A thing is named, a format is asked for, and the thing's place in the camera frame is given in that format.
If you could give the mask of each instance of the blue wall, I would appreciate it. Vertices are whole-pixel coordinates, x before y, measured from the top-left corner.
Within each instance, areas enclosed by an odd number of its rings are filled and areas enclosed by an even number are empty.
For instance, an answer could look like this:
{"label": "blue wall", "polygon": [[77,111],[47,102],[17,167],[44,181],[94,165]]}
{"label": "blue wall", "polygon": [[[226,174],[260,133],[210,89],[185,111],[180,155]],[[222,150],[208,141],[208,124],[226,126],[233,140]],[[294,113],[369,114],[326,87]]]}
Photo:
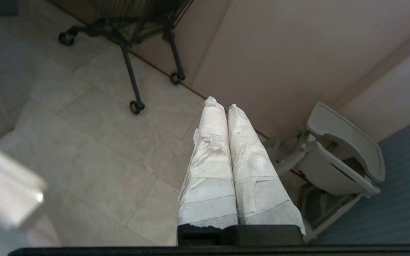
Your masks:
{"label": "blue wall", "polygon": [[385,160],[381,193],[362,199],[314,244],[410,243],[410,126],[379,145]]}

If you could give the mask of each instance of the legs wrapped in paper towel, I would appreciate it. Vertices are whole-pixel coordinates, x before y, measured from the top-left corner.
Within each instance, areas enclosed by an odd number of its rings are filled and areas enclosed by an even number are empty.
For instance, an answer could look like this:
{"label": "legs wrapped in paper towel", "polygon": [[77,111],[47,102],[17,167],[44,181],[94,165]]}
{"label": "legs wrapped in paper towel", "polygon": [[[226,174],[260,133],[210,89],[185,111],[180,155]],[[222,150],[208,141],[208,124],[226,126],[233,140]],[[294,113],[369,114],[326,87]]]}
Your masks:
{"label": "legs wrapped in paper towel", "polygon": [[213,97],[205,101],[194,143],[179,194],[178,225],[221,229],[237,225],[226,112]]}
{"label": "legs wrapped in paper towel", "polygon": [[290,200],[251,122],[235,104],[229,108],[228,125],[239,223],[297,225],[304,235],[300,211]]}

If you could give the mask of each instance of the caster wheel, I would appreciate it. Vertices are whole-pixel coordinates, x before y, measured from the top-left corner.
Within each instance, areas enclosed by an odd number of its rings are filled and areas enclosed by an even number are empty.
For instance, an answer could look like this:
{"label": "caster wheel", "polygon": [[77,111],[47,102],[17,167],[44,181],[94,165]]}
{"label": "caster wheel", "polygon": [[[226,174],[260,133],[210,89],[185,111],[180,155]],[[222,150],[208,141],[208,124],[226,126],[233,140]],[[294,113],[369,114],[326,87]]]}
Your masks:
{"label": "caster wheel", "polygon": [[179,84],[181,82],[181,79],[179,79],[178,73],[172,73],[170,75],[170,81],[175,85]]}
{"label": "caster wheel", "polygon": [[140,111],[145,109],[145,105],[142,103],[142,106],[137,106],[135,101],[129,103],[129,109],[134,115],[140,114]]}
{"label": "caster wheel", "polygon": [[66,46],[71,46],[74,44],[74,37],[68,36],[66,32],[62,32],[58,35],[58,41]]}

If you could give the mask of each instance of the metal cart leg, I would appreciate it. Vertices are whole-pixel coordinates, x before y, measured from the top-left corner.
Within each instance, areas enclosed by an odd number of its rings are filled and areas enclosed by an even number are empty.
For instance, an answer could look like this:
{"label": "metal cart leg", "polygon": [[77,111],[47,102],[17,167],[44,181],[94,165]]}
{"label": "metal cart leg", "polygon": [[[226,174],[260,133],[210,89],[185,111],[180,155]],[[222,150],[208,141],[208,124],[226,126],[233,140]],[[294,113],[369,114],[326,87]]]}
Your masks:
{"label": "metal cart leg", "polygon": [[174,54],[175,64],[177,66],[178,72],[177,73],[172,73],[170,75],[170,81],[173,84],[177,85],[182,80],[185,79],[185,76],[184,76],[183,68],[181,67],[181,62],[180,62],[179,56],[178,56],[178,50],[177,50],[176,44],[175,44],[175,34],[171,30],[165,31],[164,34],[163,34],[163,39],[168,41],[170,46],[172,47],[172,53]]}
{"label": "metal cart leg", "polygon": [[142,99],[140,98],[140,93],[138,92],[137,83],[135,82],[135,75],[134,70],[132,69],[131,61],[129,59],[129,54],[127,53],[127,45],[126,41],[123,36],[116,32],[106,31],[100,28],[101,22],[98,21],[96,26],[73,26],[67,30],[67,32],[63,32],[59,34],[58,39],[63,45],[71,46],[74,43],[74,37],[77,36],[78,32],[83,32],[89,36],[105,36],[114,39],[118,42],[118,45],[121,47],[122,54],[124,56],[124,62],[126,63],[127,71],[129,73],[129,77],[131,79],[132,89],[134,90],[135,94],[135,101],[131,101],[129,104],[129,108],[131,112],[135,115],[139,114],[141,110],[145,109],[145,104],[143,104]]}

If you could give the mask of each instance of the white object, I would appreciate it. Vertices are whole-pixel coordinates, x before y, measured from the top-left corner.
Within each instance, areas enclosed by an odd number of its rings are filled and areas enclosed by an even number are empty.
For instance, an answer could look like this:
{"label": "white object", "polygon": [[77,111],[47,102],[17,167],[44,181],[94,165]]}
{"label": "white object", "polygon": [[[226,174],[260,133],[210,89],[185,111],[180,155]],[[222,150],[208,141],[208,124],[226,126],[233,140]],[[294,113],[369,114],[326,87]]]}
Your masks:
{"label": "white object", "polygon": [[205,101],[194,144],[179,194],[178,225],[237,225],[226,112],[213,97]]}
{"label": "white object", "polygon": [[[279,147],[287,138],[297,136],[298,146],[293,154],[284,161],[279,161]],[[363,175],[349,167],[330,150],[316,141],[323,137],[331,140],[349,152],[363,168]],[[332,222],[347,212],[361,198],[370,198],[380,190],[374,183],[384,181],[385,165],[380,147],[363,131],[353,125],[342,115],[318,102],[304,126],[293,132],[265,143],[270,151],[270,158],[275,163],[275,169],[280,174],[292,168],[300,170],[314,186],[308,188],[303,196],[302,215],[305,216],[305,200],[309,190],[320,188],[335,196],[344,197],[345,203],[339,203],[333,212],[327,212],[320,219],[321,223],[312,227],[312,237],[315,237]]]}
{"label": "white object", "polygon": [[297,225],[305,234],[300,211],[283,187],[251,122],[235,104],[229,108],[228,125],[239,223]]}
{"label": "white object", "polygon": [[45,181],[0,152],[0,225],[19,227],[44,201]]}

